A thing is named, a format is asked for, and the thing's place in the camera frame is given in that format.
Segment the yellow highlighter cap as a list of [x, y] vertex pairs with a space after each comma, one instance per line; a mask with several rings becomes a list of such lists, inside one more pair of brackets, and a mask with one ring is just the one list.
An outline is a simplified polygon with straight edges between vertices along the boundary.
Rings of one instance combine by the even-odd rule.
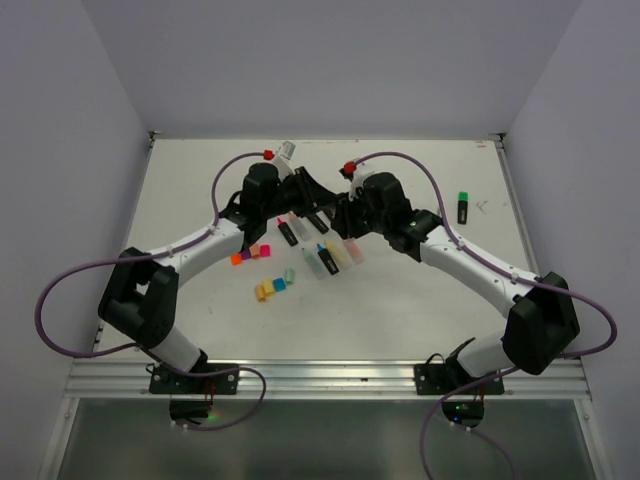
[[274, 283], [271, 279], [266, 279], [263, 282], [264, 293], [267, 297], [273, 295], [275, 293]]

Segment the blue highlighter pen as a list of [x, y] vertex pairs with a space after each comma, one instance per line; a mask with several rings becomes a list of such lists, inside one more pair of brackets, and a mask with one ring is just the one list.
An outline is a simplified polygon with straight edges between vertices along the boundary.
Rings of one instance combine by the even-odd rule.
[[320, 244], [317, 244], [316, 248], [317, 254], [329, 274], [336, 275], [339, 272], [339, 268], [329, 250]]

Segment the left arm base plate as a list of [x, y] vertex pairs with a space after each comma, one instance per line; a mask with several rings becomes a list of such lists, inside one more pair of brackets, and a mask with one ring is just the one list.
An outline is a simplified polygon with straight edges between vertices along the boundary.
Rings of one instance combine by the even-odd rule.
[[198, 373], [207, 373], [205, 377], [192, 377], [177, 374], [165, 366], [148, 364], [150, 374], [148, 391], [157, 395], [235, 395], [239, 382], [237, 364], [207, 363], [197, 368]]

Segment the mint green highlighter cap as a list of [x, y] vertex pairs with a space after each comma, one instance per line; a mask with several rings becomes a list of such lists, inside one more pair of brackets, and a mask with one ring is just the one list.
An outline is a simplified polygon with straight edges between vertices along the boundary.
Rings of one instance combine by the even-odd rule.
[[287, 286], [295, 283], [295, 271], [292, 268], [287, 268], [285, 270], [284, 281]]

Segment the black pink highlighter pen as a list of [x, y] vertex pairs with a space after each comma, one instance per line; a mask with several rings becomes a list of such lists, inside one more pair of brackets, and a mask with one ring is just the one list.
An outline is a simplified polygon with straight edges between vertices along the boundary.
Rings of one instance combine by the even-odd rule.
[[277, 228], [289, 246], [294, 247], [299, 243], [297, 237], [295, 236], [287, 221], [278, 217]]

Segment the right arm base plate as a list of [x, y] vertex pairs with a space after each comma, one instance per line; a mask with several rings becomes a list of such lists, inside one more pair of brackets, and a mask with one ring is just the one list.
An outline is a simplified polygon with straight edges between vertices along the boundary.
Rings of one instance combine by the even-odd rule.
[[[474, 380], [466, 372], [457, 367], [443, 363], [419, 363], [413, 366], [413, 379], [418, 395], [445, 395], [465, 386]], [[502, 395], [505, 392], [501, 379], [491, 380], [484, 384], [486, 395]], [[475, 395], [481, 393], [482, 386], [476, 386], [463, 394]]]

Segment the orange pastel highlighter cap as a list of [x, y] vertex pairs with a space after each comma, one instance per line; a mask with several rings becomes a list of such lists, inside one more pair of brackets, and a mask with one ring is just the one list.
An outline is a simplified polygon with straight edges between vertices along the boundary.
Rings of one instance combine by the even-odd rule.
[[269, 292], [263, 284], [256, 286], [256, 295], [259, 301], [266, 302], [269, 297]]

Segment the blue highlighter cap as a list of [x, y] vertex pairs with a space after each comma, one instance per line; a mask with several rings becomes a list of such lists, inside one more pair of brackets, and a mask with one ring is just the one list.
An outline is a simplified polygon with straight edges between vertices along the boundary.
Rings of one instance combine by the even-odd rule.
[[282, 278], [276, 278], [273, 281], [273, 284], [276, 292], [280, 292], [286, 289], [286, 283]]

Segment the orange pastel highlighter pen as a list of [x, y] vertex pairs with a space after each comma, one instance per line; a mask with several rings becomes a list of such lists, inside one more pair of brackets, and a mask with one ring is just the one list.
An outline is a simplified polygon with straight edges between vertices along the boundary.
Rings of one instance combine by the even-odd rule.
[[343, 245], [355, 264], [361, 264], [364, 262], [363, 253], [353, 239], [344, 240]]

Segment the yellow pastel highlighter pen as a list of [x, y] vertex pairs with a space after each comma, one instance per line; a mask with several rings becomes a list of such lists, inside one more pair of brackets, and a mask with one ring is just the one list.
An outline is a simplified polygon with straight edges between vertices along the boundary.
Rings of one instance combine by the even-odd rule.
[[332, 258], [334, 259], [336, 265], [339, 267], [340, 270], [346, 270], [351, 267], [351, 264], [349, 260], [346, 258], [345, 254], [338, 248], [338, 246], [334, 242], [330, 240], [326, 240], [325, 247], [331, 254]]

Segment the purple black highlighter pen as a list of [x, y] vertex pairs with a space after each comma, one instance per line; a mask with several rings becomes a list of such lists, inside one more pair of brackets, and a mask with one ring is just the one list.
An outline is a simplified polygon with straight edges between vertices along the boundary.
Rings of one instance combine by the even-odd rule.
[[307, 216], [307, 220], [311, 225], [318, 230], [322, 235], [329, 232], [329, 226], [320, 218], [318, 214], [310, 214]]

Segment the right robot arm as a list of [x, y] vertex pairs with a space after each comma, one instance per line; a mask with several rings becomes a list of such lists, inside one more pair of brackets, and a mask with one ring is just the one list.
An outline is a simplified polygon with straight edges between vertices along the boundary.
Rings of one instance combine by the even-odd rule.
[[474, 291], [506, 321], [503, 331], [471, 338], [446, 358], [451, 389], [468, 392], [481, 377], [512, 367], [539, 375], [577, 337], [580, 327], [563, 277], [538, 277], [486, 252], [473, 259], [463, 249], [463, 238], [448, 230], [441, 216], [411, 206], [391, 173], [362, 171], [347, 178], [350, 189], [339, 196], [332, 220], [342, 237], [382, 235], [395, 251]]

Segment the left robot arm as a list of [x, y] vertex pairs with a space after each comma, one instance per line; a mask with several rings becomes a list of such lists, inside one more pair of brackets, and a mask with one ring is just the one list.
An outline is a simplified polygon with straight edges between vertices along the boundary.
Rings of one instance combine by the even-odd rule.
[[98, 316], [164, 363], [182, 390], [197, 392], [207, 383], [208, 357], [175, 324], [180, 288], [255, 244], [269, 220], [289, 212], [306, 217], [334, 207], [340, 197], [303, 167], [281, 178], [275, 166], [256, 163], [227, 205], [214, 210], [210, 224], [162, 250], [125, 250], [112, 271]]

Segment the mint green highlighter pen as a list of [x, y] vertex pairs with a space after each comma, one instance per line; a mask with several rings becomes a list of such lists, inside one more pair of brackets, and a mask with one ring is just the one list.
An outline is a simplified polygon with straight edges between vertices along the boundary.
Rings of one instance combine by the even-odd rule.
[[326, 272], [324, 271], [324, 267], [319, 263], [314, 254], [310, 250], [302, 248], [302, 255], [314, 276], [318, 280], [324, 279], [326, 277]]

